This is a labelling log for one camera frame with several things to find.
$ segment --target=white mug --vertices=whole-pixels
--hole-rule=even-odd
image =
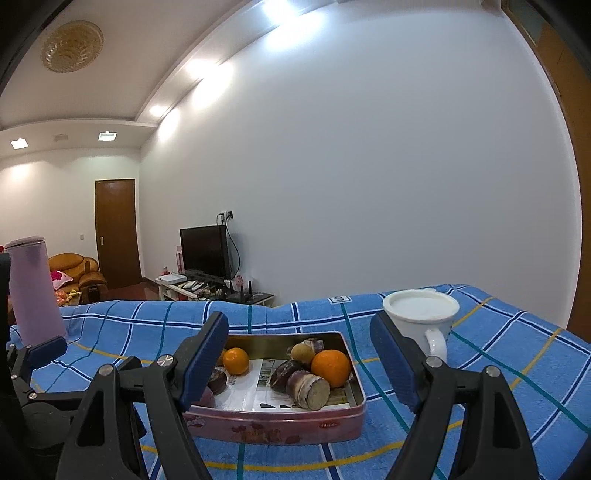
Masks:
[[[432,288],[401,290],[384,298],[382,305],[402,336],[412,338],[425,355],[447,362],[446,339],[460,310],[455,298]]]

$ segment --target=brown wooden door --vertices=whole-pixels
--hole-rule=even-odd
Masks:
[[[556,31],[542,26],[538,52],[560,91],[579,171],[583,242],[568,330],[591,341],[591,80]]]
[[[138,237],[135,230],[135,180],[95,183],[96,249],[109,288],[138,284]]]

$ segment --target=pink cushion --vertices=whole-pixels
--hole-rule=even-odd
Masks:
[[[68,283],[74,279],[71,276],[66,275],[64,272],[60,272],[59,270],[53,270],[51,272],[51,280],[53,282],[53,289],[59,290],[66,283]]]

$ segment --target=metal screw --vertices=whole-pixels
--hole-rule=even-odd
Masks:
[[[501,374],[501,371],[494,365],[489,365],[486,367],[486,374],[490,377],[498,377]]]
[[[428,356],[427,365],[431,368],[439,368],[443,365],[443,361],[438,356]]]
[[[168,367],[172,365],[174,362],[174,357],[172,355],[163,355],[156,360],[156,363],[161,367]]]
[[[105,364],[99,368],[99,375],[106,377],[107,375],[110,375],[112,371],[113,371],[113,365]]]

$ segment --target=pink thermos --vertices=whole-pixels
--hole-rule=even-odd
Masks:
[[[10,255],[10,299],[23,345],[38,345],[66,327],[51,282],[47,247],[42,236],[30,236],[6,245]]]

